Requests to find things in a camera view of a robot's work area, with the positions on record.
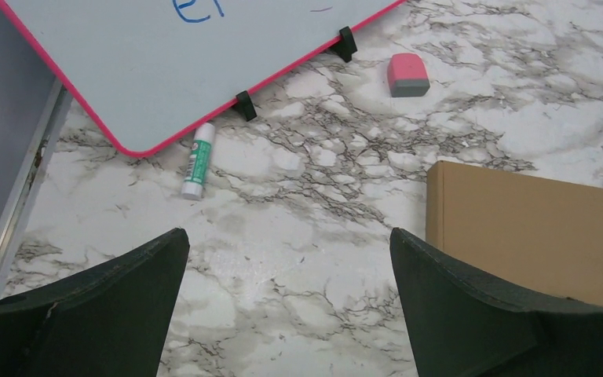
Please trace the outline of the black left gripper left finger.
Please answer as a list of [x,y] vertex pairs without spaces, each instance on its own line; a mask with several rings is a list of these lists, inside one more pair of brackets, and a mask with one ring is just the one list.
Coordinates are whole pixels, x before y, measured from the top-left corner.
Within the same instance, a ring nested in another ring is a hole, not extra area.
[[0,300],[0,376],[154,376],[185,273],[181,228]]

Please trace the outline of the brown cardboard box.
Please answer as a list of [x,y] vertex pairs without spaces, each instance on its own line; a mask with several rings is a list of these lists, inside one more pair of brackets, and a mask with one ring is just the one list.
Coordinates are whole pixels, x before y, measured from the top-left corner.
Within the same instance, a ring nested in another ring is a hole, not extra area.
[[511,283],[603,306],[603,188],[440,161],[426,241]]

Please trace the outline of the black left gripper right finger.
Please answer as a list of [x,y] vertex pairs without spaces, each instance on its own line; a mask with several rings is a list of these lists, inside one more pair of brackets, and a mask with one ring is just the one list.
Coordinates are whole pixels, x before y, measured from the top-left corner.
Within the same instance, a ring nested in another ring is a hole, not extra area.
[[513,284],[404,229],[389,249],[420,376],[603,376],[603,306]]

